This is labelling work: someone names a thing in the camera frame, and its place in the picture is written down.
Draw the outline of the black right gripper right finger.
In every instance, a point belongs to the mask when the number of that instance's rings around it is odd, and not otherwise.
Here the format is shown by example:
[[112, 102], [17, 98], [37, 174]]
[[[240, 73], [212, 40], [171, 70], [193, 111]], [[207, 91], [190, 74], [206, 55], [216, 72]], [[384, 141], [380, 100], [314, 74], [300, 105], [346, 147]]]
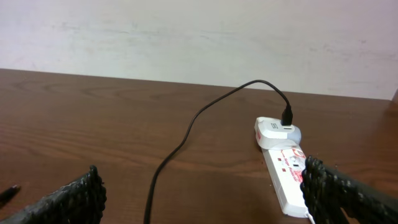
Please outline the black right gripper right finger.
[[397, 223], [397, 199], [308, 156], [300, 189], [315, 223]]

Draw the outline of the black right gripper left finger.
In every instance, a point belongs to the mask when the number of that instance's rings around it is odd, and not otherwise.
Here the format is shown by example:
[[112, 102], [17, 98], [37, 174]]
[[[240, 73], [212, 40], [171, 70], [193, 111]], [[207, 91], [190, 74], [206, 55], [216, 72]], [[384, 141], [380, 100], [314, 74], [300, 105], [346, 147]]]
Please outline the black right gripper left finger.
[[107, 201], [97, 167], [58, 190], [42, 197], [1, 224], [99, 224]]

